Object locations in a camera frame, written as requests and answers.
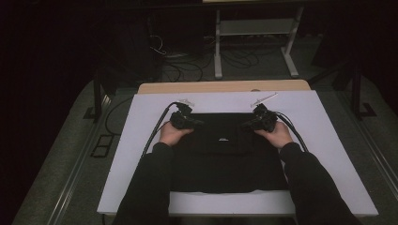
hand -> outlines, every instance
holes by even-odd
[[[267,132],[263,129],[259,129],[255,130],[254,133],[268,139],[269,142],[276,148],[283,148],[287,143],[293,142],[287,125],[279,121],[276,122],[275,129],[272,132]]]
[[[182,136],[192,132],[193,129],[177,129],[173,127],[172,123],[166,122],[161,128],[161,137],[159,138],[159,142],[173,146],[178,143]]]

cable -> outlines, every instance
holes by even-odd
[[[106,118],[105,118],[105,129],[106,129],[106,131],[108,131],[108,133],[113,134],[113,135],[115,135],[115,136],[120,136],[120,135],[122,135],[121,133],[115,133],[115,132],[111,131],[111,130],[109,129],[109,127],[108,127],[108,121],[109,121],[109,116],[112,114],[112,112],[113,112],[115,109],[117,109],[120,105],[122,105],[123,103],[125,103],[125,102],[127,102],[127,101],[129,101],[129,100],[132,100],[132,97],[129,97],[129,98],[127,98],[127,99],[125,99],[125,100],[119,102],[119,103],[118,103],[116,106],[114,106],[114,107],[108,112],[108,114],[106,115]]]
[[[163,113],[161,114],[161,118],[159,118],[158,123],[156,124],[156,126],[153,128],[152,133],[149,136],[148,141],[146,142],[143,154],[141,155],[141,158],[146,154],[149,145],[152,143],[153,138],[155,137],[156,133],[158,133],[159,130],[159,126],[161,125],[161,121],[163,121],[164,116],[166,116],[166,114],[169,112],[170,107],[172,107],[172,105],[177,104],[178,102],[173,102],[171,103],[169,106],[166,107],[166,109],[164,109]]]
[[[296,131],[296,128],[293,126],[292,121],[283,113],[280,112],[274,112],[276,113],[276,115],[278,116],[278,118],[280,118],[292,131],[293,133],[296,135],[296,137],[298,138],[298,141],[301,144],[302,149],[304,150],[304,152],[309,152],[307,145],[305,145],[304,141],[302,140],[301,136],[299,135],[299,133]]]

black sleeve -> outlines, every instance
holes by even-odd
[[[114,225],[168,224],[172,157],[172,148],[158,142],[141,158]]]
[[[280,156],[285,163],[298,224],[360,224],[316,156],[301,152],[294,142],[284,146]]]

person's left hand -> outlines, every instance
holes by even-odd
[[[173,146],[178,143],[182,136],[192,132],[193,129],[177,129],[173,127],[172,123],[169,121],[161,128],[161,137],[159,138],[159,142]]]

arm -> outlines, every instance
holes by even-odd
[[[116,224],[168,224],[171,186],[171,146],[192,132],[166,123],[152,153],[141,158],[114,220]]]
[[[316,156],[304,153],[281,122],[268,133],[256,130],[280,148],[298,224],[360,224],[341,198],[333,179]]]

